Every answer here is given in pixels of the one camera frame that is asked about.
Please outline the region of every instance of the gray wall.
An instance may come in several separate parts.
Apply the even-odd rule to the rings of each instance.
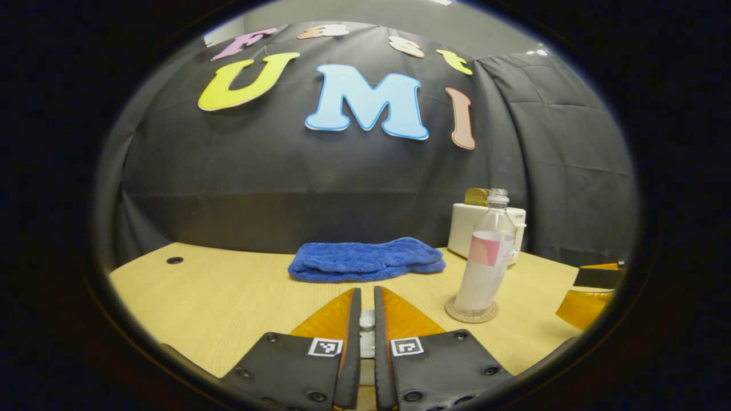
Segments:
[[[419,34],[473,58],[539,48],[538,39],[498,18],[460,2],[444,6],[431,0],[278,0],[234,18],[204,40],[211,46],[250,31],[316,20],[380,24]]]

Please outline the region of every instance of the wooden table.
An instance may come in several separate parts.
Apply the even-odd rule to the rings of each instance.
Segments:
[[[267,331],[289,333],[352,287],[373,309],[374,285],[405,298],[447,331],[465,328],[509,372],[525,371],[580,330],[554,313],[577,268],[521,253],[496,296],[500,312],[482,324],[453,320],[444,302],[456,294],[465,259],[446,248],[439,274],[407,274],[382,282],[314,284],[287,273],[291,254],[263,254],[174,243],[111,273],[121,300],[159,342],[222,377]],[[184,261],[171,265],[170,257]],[[373,387],[361,387],[358,408],[375,409]]]

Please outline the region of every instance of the light blue letter m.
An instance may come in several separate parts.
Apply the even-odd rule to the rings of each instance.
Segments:
[[[421,124],[416,90],[419,80],[406,75],[391,73],[376,88],[371,88],[365,78],[353,66],[323,64],[317,71],[325,75],[322,82],[317,112],[305,119],[305,125],[313,130],[340,131],[350,125],[343,115],[343,98],[360,127],[373,128],[383,109],[388,105],[388,118],[383,131],[396,137],[426,140],[429,130]]]

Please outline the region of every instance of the folded towel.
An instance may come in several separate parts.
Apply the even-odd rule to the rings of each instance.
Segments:
[[[307,243],[297,251],[289,274],[307,282],[379,281],[408,272],[444,270],[442,252],[416,238],[383,244]]]

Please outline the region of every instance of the cutout letter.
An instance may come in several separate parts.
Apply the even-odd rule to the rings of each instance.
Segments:
[[[344,24],[325,24],[323,26],[310,27],[309,29],[300,33],[297,36],[298,39],[313,39],[315,37],[322,36],[343,36],[348,34],[350,31],[346,30]]]
[[[373,128],[383,109],[388,105],[388,119],[383,130],[396,137],[426,140],[429,131],[421,124],[416,90],[419,80],[391,73],[371,88],[365,78],[353,66],[323,64],[317,71],[325,75],[317,112],[305,119],[305,125],[313,130],[339,131],[350,125],[343,115],[343,98],[348,102],[353,116],[366,131]]]
[[[271,29],[265,29],[265,30],[259,30],[254,31],[252,33],[246,33],[242,34],[239,37],[236,37],[231,44],[228,45],[222,52],[216,54],[215,57],[211,59],[211,61],[222,59],[224,57],[233,56],[236,53],[239,53],[243,50],[242,46],[248,47],[250,45],[253,45],[255,42],[258,42],[259,40],[264,37],[265,34],[269,35],[276,31],[276,27],[273,27]]]
[[[415,42],[398,36],[391,36],[388,39],[391,40],[388,44],[396,50],[420,59],[424,58],[424,52],[421,51],[421,47]]]
[[[460,56],[457,56],[453,52],[447,50],[437,50],[436,52],[443,55],[444,60],[447,62],[447,64],[452,66],[452,68],[454,68],[455,70],[463,72],[467,75],[472,75],[472,70],[462,65],[465,64],[467,61],[462,59]]]
[[[257,79],[244,88],[229,90],[231,82],[238,73],[254,63],[254,60],[237,61],[216,70],[216,77],[198,99],[198,107],[206,111],[235,107],[266,93],[279,79],[289,60],[299,57],[299,53],[280,53],[264,57],[266,65]]]
[[[467,96],[451,87],[447,87],[447,94],[452,97],[452,106],[455,108],[455,131],[452,133],[452,141],[461,148],[474,150],[472,126],[469,123],[469,106],[472,102]]]

